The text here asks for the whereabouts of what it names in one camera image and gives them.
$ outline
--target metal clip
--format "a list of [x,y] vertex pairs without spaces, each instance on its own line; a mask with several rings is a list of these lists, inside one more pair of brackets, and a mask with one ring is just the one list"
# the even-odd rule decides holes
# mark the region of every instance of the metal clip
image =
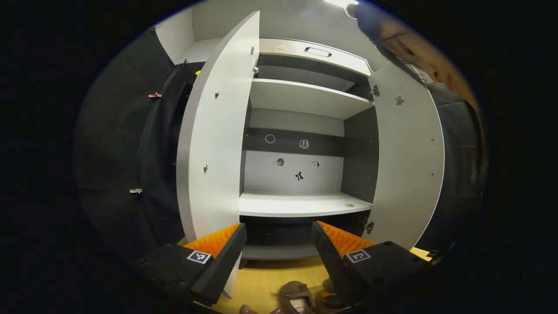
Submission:
[[374,223],[371,221],[363,226],[366,229],[366,233],[370,234],[372,232],[372,227],[374,227]]

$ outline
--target shoe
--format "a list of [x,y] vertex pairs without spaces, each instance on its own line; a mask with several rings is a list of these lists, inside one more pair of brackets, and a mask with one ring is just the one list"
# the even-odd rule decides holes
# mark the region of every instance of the shoe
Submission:
[[258,312],[250,310],[248,305],[243,305],[240,307],[240,314],[258,314]]
[[316,313],[316,304],[305,283],[291,281],[280,291],[281,309],[289,314]]
[[324,280],[324,290],[329,291],[331,293],[335,293],[335,288],[333,287],[333,282],[331,278]]

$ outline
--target open cabinet door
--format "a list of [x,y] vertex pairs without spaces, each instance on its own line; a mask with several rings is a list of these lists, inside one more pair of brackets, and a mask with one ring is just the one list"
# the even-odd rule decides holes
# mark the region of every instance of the open cabinet door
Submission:
[[392,63],[369,78],[378,117],[376,193],[363,238],[411,249],[436,208],[444,177],[444,138],[430,92]]
[[[176,158],[180,219],[188,242],[239,222],[240,155],[259,55],[259,11],[230,31],[190,93]],[[238,261],[225,292],[232,297]]]

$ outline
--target drawer handle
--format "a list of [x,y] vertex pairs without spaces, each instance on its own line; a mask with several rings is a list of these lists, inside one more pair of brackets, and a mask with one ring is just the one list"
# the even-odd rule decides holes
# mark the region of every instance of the drawer handle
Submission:
[[317,56],[331,57],[331,53],[329,51],[318,49],[318,48],[306,47],[304,51],[309,54],[313,54]]

